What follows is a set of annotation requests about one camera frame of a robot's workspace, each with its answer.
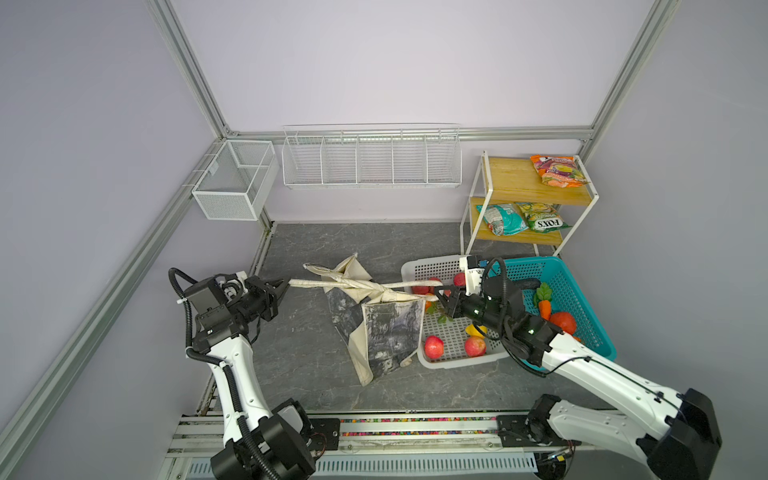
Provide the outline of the cream canvas grocery bag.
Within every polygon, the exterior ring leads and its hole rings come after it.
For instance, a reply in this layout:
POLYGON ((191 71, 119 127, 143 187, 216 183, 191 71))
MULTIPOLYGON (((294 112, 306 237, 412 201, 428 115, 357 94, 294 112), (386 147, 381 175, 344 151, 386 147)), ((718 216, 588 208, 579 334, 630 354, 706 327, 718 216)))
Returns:
POLYGON ((427 304, 439 280, 377 283, 353 254, 333 268, 305 264, 315 279, 293 278, 292 288, 321 289, 332 324, 344 341, 361 385, 411 361, 420 345, 427 304))

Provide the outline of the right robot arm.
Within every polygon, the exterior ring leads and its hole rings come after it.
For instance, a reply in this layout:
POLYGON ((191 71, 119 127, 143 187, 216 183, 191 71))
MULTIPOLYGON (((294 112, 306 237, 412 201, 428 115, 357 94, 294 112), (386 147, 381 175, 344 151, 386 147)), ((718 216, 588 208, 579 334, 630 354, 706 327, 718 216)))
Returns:
POLYGON ((525 306, 525 294, 546 299, 535 278, 512 280, 508 262, 475 256, 459 259, 464 282, 433 292, 450 317, 469 319, 528 372, 560 375, 615 408, 614 413, 580 407, 543 395, 521 428, 538 445, 587 443, 646 465, 658 479, 707 479, 722 447, 712 401, 689 389, 680 393, 606 359, 525 306))

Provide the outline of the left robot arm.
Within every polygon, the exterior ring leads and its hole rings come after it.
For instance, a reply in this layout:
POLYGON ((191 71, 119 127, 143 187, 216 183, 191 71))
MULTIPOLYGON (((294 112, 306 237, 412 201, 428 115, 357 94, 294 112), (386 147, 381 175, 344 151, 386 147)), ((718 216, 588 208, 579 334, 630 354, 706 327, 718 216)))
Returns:
POLYGON ((223 447, 211 460, 217 479, 308 479, 315 470, 314 428, 301 404, 270 408, 254 367, 261 325, 278 314, 289 283, 244 272, 196 280, 172 267, 169 282, 184 308, 185 355, 213 375, 224 417, 223 447))

